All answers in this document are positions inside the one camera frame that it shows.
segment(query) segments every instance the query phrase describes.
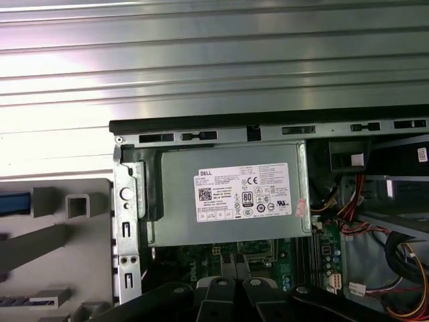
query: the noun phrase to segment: screw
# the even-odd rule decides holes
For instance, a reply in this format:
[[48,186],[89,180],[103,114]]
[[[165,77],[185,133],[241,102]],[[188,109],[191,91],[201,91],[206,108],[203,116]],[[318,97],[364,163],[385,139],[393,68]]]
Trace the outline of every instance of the screw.
[[253,286],[259,286],[262,282],[260,280],[250,280],[250,284]]
[[300,294],[308,294],[310,290],[306,288],[305,286],[299,286],[296,288],[296,291]]

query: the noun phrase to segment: power supply label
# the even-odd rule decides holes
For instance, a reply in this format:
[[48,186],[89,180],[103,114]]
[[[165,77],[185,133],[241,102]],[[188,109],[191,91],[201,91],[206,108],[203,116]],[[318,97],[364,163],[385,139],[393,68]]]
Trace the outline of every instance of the power supply label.
[[199,223],[292,214],[287,163],[202,169],[194,188]]

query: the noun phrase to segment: barcode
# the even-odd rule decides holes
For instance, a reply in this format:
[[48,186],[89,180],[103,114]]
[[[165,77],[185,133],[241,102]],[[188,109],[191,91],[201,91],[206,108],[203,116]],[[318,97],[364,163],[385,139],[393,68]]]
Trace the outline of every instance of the barcode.
[[210,201],[212,200],[212,189],[211,188],[199,188],[198,196],[200,201]]

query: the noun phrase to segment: internal components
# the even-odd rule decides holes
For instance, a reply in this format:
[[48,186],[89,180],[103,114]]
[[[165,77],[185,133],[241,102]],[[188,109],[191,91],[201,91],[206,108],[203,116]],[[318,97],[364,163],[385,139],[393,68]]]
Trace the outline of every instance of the internal components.
[[164,284],[181,280],[195,287],[201,278],[221,275],[221,254],[243,254],[253,277],[274,279],[284,291],[304,282],[337,293],[340,247],[338,227],[323,225],[312,237],[157,248],[152,270]]
[[323,257],[323,275],[320,287],[337,294],[342,286],[341,279],[341,237],[337,225],[323,225],[320,232],[320,246]]

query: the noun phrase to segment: gray plastic part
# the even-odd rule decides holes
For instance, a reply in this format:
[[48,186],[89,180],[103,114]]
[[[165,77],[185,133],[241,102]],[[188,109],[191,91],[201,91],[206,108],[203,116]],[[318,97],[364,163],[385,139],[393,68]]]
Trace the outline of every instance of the gray plastic part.
[[105,212],[107,198],[100,193],[66,195],[66,217],[95,217]]
[[0,241],[0,272],[8,273],[28,262],[64,246],[67,226],[52,225],[43,229]]
[[110,305],[106,302],[88,302],[81,306],[70,316],[69,322],[84,322],[95,318],[107,311]]
[[71,291],[68,288],[60,290],[41,290],[34,296],[30,297],[30,302],[54,302],[52,305],[34,306],[32,309],[57,309],[71,296]]
[[38,322],[68,322],[68,315],[63,317],[42,317]]
[[32,209],[30,215],[33,218],[53,215],[60,205],[60,197],[55,188],[41,186],[30,189]]

